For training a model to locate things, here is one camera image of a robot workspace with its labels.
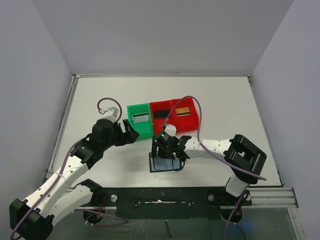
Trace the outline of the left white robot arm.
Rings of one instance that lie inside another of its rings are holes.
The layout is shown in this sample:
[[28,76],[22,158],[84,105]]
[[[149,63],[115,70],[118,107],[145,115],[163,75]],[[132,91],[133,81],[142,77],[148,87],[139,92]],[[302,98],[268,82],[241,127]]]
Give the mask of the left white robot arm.
[[9,224],[12,229],[10,239],[46,240],[51,234],[58,217],[67,213],[59,205],[70,202],[66,209],[72,211],[88,203],[98,184],[93,181],[80,187],[71,196],[64,195],[66,190],[94,164],[101,160],[104,152],[115,146],[133,144],[139,133],[127,119],[121,126],[118,122],[99,119],[91,133],[74,143],[68,150],[61,167],[36,191],[23,200],[15,199],[9,206]]

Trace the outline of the black credit card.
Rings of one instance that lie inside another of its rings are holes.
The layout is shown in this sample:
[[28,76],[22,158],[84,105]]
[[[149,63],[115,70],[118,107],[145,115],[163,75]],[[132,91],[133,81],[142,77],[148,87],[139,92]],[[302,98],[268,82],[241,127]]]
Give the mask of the black credit card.
[[169,115],[170,111],[168,109],[165,110],[157,110],[153,112],[153,118],[157,119],[166,119]]

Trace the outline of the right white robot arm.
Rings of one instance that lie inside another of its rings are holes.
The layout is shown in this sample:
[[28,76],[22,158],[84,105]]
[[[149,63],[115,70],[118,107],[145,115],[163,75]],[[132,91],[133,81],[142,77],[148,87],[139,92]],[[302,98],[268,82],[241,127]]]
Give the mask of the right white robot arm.
[[261,176],[267,155],[241,134],[231,139],[210,140],[190,135],[178,138],[163,130],[152,137],[149,157],[151,172],[180,171],[189,159],[219,160],[233,172],[225,191],[236,198],[248,186],[267,180]]

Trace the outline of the silver credit card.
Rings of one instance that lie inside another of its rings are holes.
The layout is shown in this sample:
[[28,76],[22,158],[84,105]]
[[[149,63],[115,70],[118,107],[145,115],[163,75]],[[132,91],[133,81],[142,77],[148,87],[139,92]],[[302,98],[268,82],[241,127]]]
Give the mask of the silver credit card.
[[143,123],[149,121],[149,114],[147,112],[137,113],[132,115],[133,123]]

